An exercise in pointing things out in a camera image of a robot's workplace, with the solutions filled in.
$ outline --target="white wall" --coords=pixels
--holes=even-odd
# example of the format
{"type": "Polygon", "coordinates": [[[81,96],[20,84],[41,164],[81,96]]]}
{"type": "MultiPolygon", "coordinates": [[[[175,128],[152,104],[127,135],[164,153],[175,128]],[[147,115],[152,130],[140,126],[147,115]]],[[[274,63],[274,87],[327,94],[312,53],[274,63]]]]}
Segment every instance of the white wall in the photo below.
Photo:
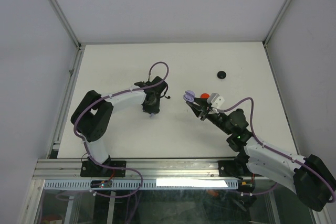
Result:
{"type": "Polygon", "coordinates": [[[80,42],[262,41],[285,0],[57,0],[80,42]]]}
{"type": "Polygon", "coordinates": [[[75,47],[47,0],[0,0],[0,222],[16,223],[75,47]]]}
{"type": "MultiPolygon", "coordinates": [[[[336,176],[336,0],[293,0],[269,55],[301,152],[336,176]]],[[[336,223],[336,204],[328,208],[336,223]]]]}

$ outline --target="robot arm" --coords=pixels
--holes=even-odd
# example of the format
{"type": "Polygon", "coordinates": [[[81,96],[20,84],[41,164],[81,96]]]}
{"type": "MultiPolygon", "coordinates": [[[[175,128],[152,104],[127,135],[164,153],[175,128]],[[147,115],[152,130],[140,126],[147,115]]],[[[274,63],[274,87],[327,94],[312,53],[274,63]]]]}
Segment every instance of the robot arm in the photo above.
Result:
{"type": "MultiPolygon", "coordinates": [[[[162,79],[157,76],[151,82],[137,82],[131,89],[134,90],[152,86],[160,81],[162,81],[162,79]]],[[[142,105],[143,112],[157,114],[160,111],[161,93],[167,88],[167,83],[163,81],[161,84],[149,89],[136,90],[118,96],[111,95],[110,98],[92,107],[95,113],[92,113],[91,110],[86,112],[78,123],[77,131],[86,138],[90,155],[100,164],[110,162],[110,157],[101,137],[107,130],[111,115],[134,105],[142,105]]],[[[89,91],[73,113],[70,119],[72,124],[76,122],[78,116],[89,105],[101,97],[101,94],[98,94],[94,90],[89,91]]]]}
{"type": "Polygon", "coordinates": [[[247,129],[249,124],[242,109],[229,115],[220,110],[224,98],[219,94],[213,93],[209,98],[202,99],[187,91],[184,100],[199,119],[208,119],[230,135],[226,141],[233,151],[238,152],[236,163],[287,187],[315,211],[321,211],[329,202],[332,196],[330,189],[335,191],[336,180],[320,158],[289,153],[261,140],[247,129]],[[320,175],[330,188],[307,167],[320,175]]]}

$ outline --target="white table surface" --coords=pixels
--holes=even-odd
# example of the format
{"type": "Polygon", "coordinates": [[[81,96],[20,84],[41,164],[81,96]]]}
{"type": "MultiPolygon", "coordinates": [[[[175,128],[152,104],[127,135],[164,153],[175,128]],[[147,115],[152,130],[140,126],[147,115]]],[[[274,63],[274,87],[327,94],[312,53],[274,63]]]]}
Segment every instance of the white table surface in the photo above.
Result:
{"type": "MultiPolygon", "coordinates": [[[[162,99],[160,113],[152,118],[140,105],[114,114],[103,136],[112,158],[235,156],[227,135],[211,122],[197,119],[185,104],[186,90],[198,97],[219,93],[225,99],[223,108],[248,96],[254,98],[256,133],[296,152],[262,43],[130,44],[86,46],[58,158],[80,158],[85,153],[70,117],[89,90],[106,94],[127,89],[145,81],[157,61],[170,67],[166,82],[171,99],[162,99]],[[227,73],[224,80],[217,78],[220,70],[227,73]]],[[[157,65],[152,77],[156,75],[163,77],[165,67],[157,65]]],[[[249,118],[250,102],[240,108],[249,118]]]]}

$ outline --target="glass panel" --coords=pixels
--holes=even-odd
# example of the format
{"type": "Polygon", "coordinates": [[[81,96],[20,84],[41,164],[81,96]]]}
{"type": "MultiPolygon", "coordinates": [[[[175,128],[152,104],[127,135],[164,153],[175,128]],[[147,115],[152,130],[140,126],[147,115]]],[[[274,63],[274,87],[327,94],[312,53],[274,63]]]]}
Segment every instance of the glass panel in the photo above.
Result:
{"type": "MultiPolygon", "coordinates": [[[[126,190],[99,191],[125,195],[126,190]]],[[[45,190],[43,224],[270,224],[267,195],[257,200],[230,190],[142,190],[130,198],[110,199],[77,191],[45,190]]]]}

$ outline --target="black bracket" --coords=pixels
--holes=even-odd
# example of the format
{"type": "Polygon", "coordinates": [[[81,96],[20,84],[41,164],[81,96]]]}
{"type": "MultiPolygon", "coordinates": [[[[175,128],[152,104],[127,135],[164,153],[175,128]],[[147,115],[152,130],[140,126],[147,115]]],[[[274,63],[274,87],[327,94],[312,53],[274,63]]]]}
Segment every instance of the black bracket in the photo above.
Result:
{"type": "Polygon", "coordinates": [[[243,180],[243,176],[252,176],[247,167],[239,165],[235,160],[219,160],[218,172],[220,177],[235,177],[240,180],[243,180]]]}
{"type": "MultiPolygon", "coordinates": [[[[104,165],[113,166],[113,167],[126,167],[126,161],[109,161],[104,165]]],[[[125,170],[114,170],[115,178],[125,178],[125,170]]],[[[94,164],[91,160],[83,161],[82,167],[80,170],[80,176],[83,178],[89,177],[111,177],[113,170],[105,169],[94,164]]]]}
{"type": "MultiPolygon", "coordinates": [[[[147,86],[151,86],[154,84],[159,83],[162,81],[161,77],[156,76],[152,81],[147,81],[147,82],[136,82],[134,85],[144,88],[147,86]]],[[[144,92],[146,94],[145,100],[142,104],[142,111],[146,112],[148,114],[158,114],[160,111],[160,98],[161,93],[164,92],[163,96],[165,96],[167,90],[168,90],[168,84],[163,81],[161,84],[157,85],[156,87],[145,89],[144,92]]]]}

